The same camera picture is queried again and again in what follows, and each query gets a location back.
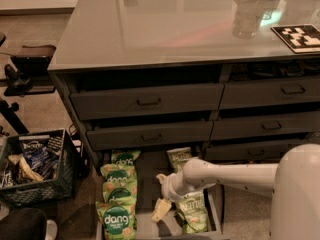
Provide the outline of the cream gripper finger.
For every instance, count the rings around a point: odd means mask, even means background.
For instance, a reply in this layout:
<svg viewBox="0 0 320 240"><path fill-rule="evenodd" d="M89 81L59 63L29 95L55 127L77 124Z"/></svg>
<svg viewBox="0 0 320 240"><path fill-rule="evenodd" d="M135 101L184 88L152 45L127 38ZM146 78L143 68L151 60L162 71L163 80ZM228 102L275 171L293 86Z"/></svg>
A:
<svg viewBox="0 0 320 240"><path fill-rule="evenodd" d="M169 212L172 207L172 202L167 199L158 199L155 205L155 209L152 214L152 220L159 222Z"/></svg>

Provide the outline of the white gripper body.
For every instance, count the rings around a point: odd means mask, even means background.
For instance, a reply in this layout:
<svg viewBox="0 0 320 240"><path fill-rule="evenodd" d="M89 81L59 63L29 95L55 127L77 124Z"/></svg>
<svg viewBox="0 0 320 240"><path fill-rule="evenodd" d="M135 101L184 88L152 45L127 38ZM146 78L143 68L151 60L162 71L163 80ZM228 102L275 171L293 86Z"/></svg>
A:
<svg viewBox="0 0 320 240"><path fill-rule="evenodd" d="M170 175L158 174L156 178L161 185L162 196L172 202L178 202L195 191L195 188L185 181L181 172Z"/></svg>

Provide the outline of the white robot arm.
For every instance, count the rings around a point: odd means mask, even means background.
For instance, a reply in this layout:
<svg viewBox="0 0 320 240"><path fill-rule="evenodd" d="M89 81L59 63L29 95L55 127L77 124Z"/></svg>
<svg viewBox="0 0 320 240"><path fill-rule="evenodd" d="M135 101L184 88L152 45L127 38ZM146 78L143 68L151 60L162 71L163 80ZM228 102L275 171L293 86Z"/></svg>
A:
<svg viewBox="0 0 320 240"><path fill-rule="evenodd" d="M320 240L320 145L290 149L277 163L214 164L194 158L159 174L164 199L177 202L216 184L271 199L270 240Z"/></svg>

